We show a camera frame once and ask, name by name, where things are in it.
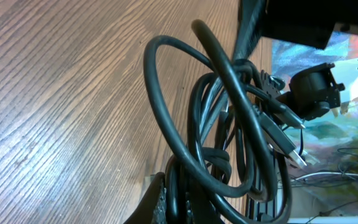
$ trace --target painted canvas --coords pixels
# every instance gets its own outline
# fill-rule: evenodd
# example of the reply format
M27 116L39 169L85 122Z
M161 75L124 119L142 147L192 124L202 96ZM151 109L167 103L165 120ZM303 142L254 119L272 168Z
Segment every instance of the painted canvas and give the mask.
M334 33L326 50L274 40L273 75L288 83L294 74L324 62L358 58L358 36ZM351 71L340 75L351 75ZM289 167L298 177L317 171L336 171L341 174L316 175L302 181L293 181L293 187L303 187L309 193L332 207L358 199L358 97L342 102L322 118L305 123L303 131L304 156L307 168ZM288 129L285 133L300 145L300 131ZM341 208L344 215L358 215L358 203Z

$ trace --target thin wire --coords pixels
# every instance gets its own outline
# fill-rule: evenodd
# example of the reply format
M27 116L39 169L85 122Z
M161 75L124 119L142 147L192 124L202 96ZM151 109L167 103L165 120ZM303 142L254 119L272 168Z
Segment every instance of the thin wire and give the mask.
M350 169L350 167L351 167L351 166L349 166L349 167L347 167L346 169L342 170L342 168L341 168L341 164L343 164L343 163L348 163L348 164L358 164L358 162L357 162L357 161L346 161L346 162L340 162L340 163L338 164L338 169L339 169L339 171L341 171L341 172L342 172L342 176L343 176L343 175L348 176L348 175L347 175L347 173L346 173L346 171L348 171L348 170Z
M302 131L302 129L301 129L301 146L300 146L300 148L299 148L299 153L298 153L298 155L299 155L299 156L302 156L302 152L303 152L303 131Z
M345 182L345 183L341 183L341 184L334 184L334 185L327 185L327 186L320 186L320 185L313 185L313 184L302 184L302 185L291 185L291 188L305 188L305 187L317 187L317 188L321 188L321 189L328 189L328 188L333 188L333 187L340 187L340 186L344 186L344 185L348 185L351 184L352 182Z
M358 174L351 174L351 173L342 173L342 172L315 172L315 173L312 173L312 174L302 175L302 176L300 176L300 177L295 178L295 180L301 180L301 179L305 179L305 178L307 178L307 177L312 177L312 176L314 176L314 175L323 175L323 174L333 174L333 175L343 175L343 174L346 174L346 175L349 175L349 176L358 177Z
M342 148L337 149L337 152L340 152L342 154L347 154L347 155L357 156L358 157L358 154L344 152L345 150L355 150L355 149L358 150L358 147L342 147Z
M342 208L342 207L345 207L345 206L348 206L348 205L351 205L351 204L357 203L357 202L358 202L358 200L354 200L354 201L351 201L351 202L347 202L347 203L345 203L345 204L342 204L342 205L340 205L340 206L338 206L338 207L335 207L335 208L333 208L333 209L331 209L331 210L328 210L328 211L326 211L326 212L319 212L318 215L316 215L315 217L311 218L311 219L310 219L309 221L307 221L305 224L310 223L312 220L314 220L315 218L317 218L317 217L319 217L319 216L321 216L321 215L330 214L331 212L333 212L333 211L335 211L335 210L337 210L337 209L340 209L340 208Z

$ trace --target table surface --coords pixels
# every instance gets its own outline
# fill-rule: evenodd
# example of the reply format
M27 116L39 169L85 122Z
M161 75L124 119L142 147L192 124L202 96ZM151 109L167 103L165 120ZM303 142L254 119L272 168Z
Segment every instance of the table surface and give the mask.
M145 91L147 41L171 35L204 52L190 28L202 19L231 54L237 5L0 0L0 223L122 223L172 154ZM271 54L263 39L251 60L269 71ZM170 47L157 58L185 137L191 88L208 69ZM243 212L243 198L230 202Z

